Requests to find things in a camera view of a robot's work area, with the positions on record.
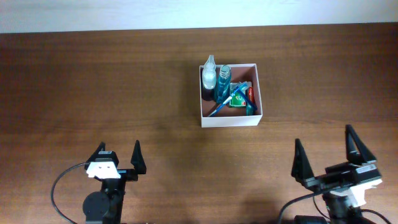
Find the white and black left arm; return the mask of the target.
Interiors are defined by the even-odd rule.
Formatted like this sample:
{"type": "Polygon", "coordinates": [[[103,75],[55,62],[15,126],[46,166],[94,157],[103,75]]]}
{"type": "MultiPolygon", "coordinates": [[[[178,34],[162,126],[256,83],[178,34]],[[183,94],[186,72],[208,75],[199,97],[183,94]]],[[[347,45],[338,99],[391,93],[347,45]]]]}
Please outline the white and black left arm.
{"type": "Polygon", "coordinates": [[[139,141],[131,156],[132,169],[119,169],[116,153],[107,151],[105,146],[101,142],[85,165],[88,177],[101,182],[101,189],[90,193],[83,202],[86,223],[120,223],[126,183],[138,181],[147,171],[139,141]]]}

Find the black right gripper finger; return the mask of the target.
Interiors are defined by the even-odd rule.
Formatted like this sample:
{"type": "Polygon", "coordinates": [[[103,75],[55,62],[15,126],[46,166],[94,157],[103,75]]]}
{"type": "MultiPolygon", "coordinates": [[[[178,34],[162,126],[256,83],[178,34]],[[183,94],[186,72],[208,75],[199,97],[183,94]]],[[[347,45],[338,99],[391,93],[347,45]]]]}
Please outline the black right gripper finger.
{"type": "Polygon", "coordinates": [[[363,165],[376,162],[375,155],[362,142],[352,125],[345,126],[346,158],[355,165],[363,165]]]}
{"type": "Polygon", "coordinates": [[[312,167],[300,139],[295,140],[295,154],[291,176],[294,177],[297,182],[306,182],[314,178],[312,167]]]}

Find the blue disposable razor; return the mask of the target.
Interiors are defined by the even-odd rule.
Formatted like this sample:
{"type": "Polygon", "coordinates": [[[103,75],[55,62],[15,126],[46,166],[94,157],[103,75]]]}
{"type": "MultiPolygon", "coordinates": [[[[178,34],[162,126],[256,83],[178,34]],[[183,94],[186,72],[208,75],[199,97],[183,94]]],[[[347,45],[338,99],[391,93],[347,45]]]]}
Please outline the blue disposable razor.
{"type": "Polygon", "coordinates": [[[248,105],[250,105],[251,106],[251,108],[254,110],[254,111],[256,111],[257,110],[257,106],[246,96],[246,94],[243,92],[243,90],[245,89],[245,88],[247,88],[248,87],[248,84],[247,83],[239,83],[239,86],[238,86],[238,89],[237,89],[237,93],[239,93],[243,98],[244,98],[244,100],[246,101],[246,103],[248,104],[248,105]]]}

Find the red and green toothpaste tube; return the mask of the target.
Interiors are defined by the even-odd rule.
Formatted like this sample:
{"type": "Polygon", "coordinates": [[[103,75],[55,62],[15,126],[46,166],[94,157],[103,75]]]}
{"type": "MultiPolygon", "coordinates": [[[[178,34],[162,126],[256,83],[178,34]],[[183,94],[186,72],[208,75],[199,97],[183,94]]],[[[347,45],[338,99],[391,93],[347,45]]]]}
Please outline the red and green toothpaste tube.
{"type": "Polygon", "coordinates": [[[253,104],[254,104],[254,90],[253,90],[251,82],[248,82],[248,88],[246,89],[246,97],[250,101],[250,103],[247,103],[247,106],[246,106],[246,115],[247,116],[252,116],[256,109],[253,107],[253,104]]]}

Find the clear foam soap pump bottle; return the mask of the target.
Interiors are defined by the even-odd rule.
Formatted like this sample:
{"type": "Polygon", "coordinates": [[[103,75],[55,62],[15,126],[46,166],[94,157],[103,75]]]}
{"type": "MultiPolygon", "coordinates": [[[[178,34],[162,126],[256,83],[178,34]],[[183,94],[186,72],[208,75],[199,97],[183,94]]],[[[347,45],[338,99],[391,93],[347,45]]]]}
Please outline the clear foam soap pump bottle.
{"type": "Polygon", "coordinates": [[[204,64],[201,80],[201,96],[205,101],[211,101],[214,97],[216,86],[216,63],[214,55],[209,55],[208,60],[204,64]]]}

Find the green soap bar pack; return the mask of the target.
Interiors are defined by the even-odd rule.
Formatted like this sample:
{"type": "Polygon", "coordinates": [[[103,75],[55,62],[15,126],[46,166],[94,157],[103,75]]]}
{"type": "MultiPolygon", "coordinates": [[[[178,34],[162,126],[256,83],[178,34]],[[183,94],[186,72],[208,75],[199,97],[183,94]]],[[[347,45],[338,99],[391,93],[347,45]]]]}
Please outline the green soap bar pack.
{"type": "MultiPolygon", "coordinates": [[[[238,86],[238,83],[230,83],[230,92],[232,93],[234,89],[238,86]]],[[[244,108],[246,107],[246,100],[243,98],[242,94],[236,92],[229,102],[230,108],[244,108]]]]}

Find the teal mouthwash bottle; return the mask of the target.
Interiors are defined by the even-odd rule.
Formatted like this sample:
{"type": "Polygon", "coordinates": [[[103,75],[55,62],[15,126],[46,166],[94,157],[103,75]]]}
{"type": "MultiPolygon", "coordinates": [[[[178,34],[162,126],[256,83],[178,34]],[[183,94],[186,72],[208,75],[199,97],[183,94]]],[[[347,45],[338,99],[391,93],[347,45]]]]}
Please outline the teal mouthwash bottle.
{"type": "Polygon", "coordinates": [[[217,103],[222,103],[225,99],[227,99],[227,97],[229,97],[230,82],[231,67],[229,65],[223,65],[220,68],[220,73],[215,88],[215,101],[217,103]]]}

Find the blue and white toothbrush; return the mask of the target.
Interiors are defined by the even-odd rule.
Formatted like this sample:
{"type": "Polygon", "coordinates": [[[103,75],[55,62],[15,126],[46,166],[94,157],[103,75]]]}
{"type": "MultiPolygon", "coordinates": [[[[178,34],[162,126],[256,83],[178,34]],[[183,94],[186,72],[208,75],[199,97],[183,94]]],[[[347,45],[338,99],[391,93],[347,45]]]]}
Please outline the blue and white toothbrush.
{"type": "Polygon", "coordinates": [[[227,97],[227,99],[224,100],[221,104],[219,104],[214,111],[212,111],[208,117],[212,117],[215,114],[217,114],[224,106],[226,106],[235,96],[235,94],[239,91],[241,91],[243,88],[248,87],[248,82],[239,82],[235,88],[233,88],[233,92],[227,97]]]}

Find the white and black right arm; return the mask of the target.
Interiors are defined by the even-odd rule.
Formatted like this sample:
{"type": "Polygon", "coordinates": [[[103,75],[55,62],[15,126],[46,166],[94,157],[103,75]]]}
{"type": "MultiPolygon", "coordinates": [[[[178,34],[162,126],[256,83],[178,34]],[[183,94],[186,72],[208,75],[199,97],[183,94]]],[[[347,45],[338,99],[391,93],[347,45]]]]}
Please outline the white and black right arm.
{"type": "Polygon", "coordinates": [[[356,134],[352,125],[345,126],[347,161],[325,169],[325,174],[314,176],[305,149],[295,140],[295,154],[291,176],[306,189],[310,198],[321,195],[329,219],[323,216],[297,215],[294,223],[371,223],[362,215],[365,191],[382,182],[377,159],[356,134]]]}

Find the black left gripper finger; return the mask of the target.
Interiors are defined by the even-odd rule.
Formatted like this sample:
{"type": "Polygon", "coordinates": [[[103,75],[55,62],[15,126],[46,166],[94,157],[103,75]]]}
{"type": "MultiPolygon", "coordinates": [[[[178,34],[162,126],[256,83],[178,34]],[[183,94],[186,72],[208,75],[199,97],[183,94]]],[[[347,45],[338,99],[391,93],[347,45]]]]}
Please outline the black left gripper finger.
{"type": "Polygon", "coordinates": [[[136,171],[136,174],[146,174],[147,167],[142,155],[141,145],[139,140],[135,141],[132,157],[131,157],[131,164],[136,171]]]}
{"type": "Polygon", "coordinates": [[[99,152],[104,151],[105,150],[105,143],[101,142],[99,144],[99,146],[97,147],[97,149],[94,151],[94,153],[92,153],[92,155],[87,159],[86,163],[91,163],[93,162],[99,155],[99,152]]]}

